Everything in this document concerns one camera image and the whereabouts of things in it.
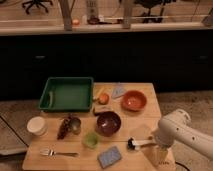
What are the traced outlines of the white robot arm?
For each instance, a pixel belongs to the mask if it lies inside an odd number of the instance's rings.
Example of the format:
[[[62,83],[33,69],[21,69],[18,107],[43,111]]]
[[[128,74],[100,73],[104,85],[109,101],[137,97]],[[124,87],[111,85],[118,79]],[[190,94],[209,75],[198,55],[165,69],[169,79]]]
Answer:
[[[176,109],[162,116],[158,121],[158,128],[154,131],[156,143],[161,147],[170,148],[178,141],[213,161],[213,136],[189,127],[190,122],[190,115],[183,109]]]

